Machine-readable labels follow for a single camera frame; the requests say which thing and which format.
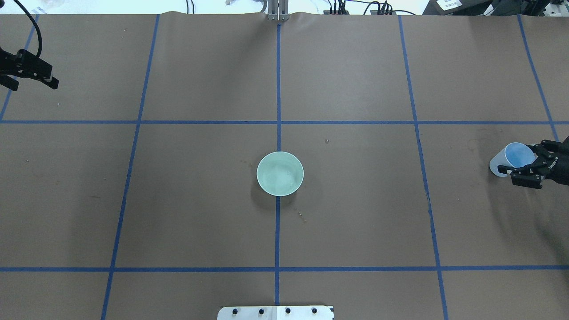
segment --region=white label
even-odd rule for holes
[[[444,11],[458,8],[462,5],[462,3],[460,3],[460,0],[436,0],[436,2]]]

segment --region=horizontal blue line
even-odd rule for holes
[[[465,266],[244,266],[244,267],[43,267],[6,266],[0,272],[405,272],[405,271],[492,271],[492,270],[569,270],[569,265],[465,265]]]
[[[137,120],[0,120],[0,124],[137,124]],[[413,125],[414,121],[281,121],[283,125]],[[437,121],[419,120],[420,125],[549,125],[549,121]],[[569,121],[554,121],[557,125],[569,125]],[[276,125],[278,121],[246,120],[142,120],[141,124],[218,124],[218,125]]]

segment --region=bowl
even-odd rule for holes
[[[303,179],[302,163],[288,152],[269,153],[257,167],[257,181],[270,195],[290,195],[298,190]]]

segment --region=white metal plate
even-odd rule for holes
[[[223,307],[217,313],[217,320],[333,320],[333,319],[334,319],[333,306]]]

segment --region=white bracket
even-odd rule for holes
[[[223,307],[217,313],[217,320],[334,320],[334,307]]]
[[[267,17],[271,21],[288,20],[288,0],[268,0]]]

